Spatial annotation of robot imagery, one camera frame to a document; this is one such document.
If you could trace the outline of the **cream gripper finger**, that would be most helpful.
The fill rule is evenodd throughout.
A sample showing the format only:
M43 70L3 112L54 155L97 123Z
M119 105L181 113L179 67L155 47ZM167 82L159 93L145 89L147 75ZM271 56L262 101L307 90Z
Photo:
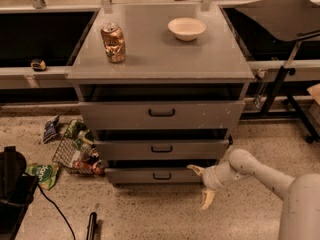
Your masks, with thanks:
M213 202L215 198L216 191L212 189L204 189L202 191L202 203L201 203L201 209L206 210L210 207L211 203Z
M188 165L187 168L193 170L195 172L195 174L200 177L202 177L205 173L205 168L202 168L197 165Z

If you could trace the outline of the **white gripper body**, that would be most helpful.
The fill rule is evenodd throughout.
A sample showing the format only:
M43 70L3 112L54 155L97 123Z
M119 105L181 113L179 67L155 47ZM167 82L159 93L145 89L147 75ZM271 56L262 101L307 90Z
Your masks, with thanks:
M215 166L207 167L204 170L202 180L204 185L211 190L217 190L223 186L218 179Z

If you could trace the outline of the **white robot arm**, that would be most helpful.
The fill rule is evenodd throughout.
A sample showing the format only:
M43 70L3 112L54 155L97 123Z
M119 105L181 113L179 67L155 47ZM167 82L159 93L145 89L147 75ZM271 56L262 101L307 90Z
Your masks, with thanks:
M320 175L292 177L259 162L250 152L233 150L228 160L203 168L188 165L202 178L201 209L210 207L216 191L232 182L254 177L282 200L278 240L320 240Z

